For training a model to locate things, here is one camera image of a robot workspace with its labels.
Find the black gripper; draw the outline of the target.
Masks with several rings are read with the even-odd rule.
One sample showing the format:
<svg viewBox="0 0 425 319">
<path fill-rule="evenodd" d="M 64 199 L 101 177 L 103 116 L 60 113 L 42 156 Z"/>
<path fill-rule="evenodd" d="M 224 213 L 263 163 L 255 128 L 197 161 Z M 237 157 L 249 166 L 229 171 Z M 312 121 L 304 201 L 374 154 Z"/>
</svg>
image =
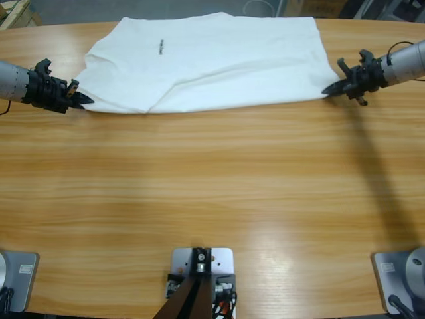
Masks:
<svg viewBox="0 0 425 319">
<path fill-rule="evenodd" d="M 365 93 L 376 92 L 388 84 L 384 78 L 381 62 L 382 58 L 370 60 L 364 58 L 360 65 L 349 68 L 344 58 L 338 59 L 337 65 L 343 71 L 345 78 L 329 85 L 323 93 L 328 97 L 347 95 L 350 100 L 356 100 L 360 106 L 367 106 Z"/>
<path fill-rule="evenodd" d="M 81 104 L 94 103 L 89 96 L 77 91 L 79 87 L 77 80 L 72 79 L 67 86 L 67 81 L 50 77 L 47 73 L 30 70 L 27 74 L 29 82 L 25 103 L 36 108 L 65 114 L 70 108 L 84 110 L 84 106 Z"/>
</svg>

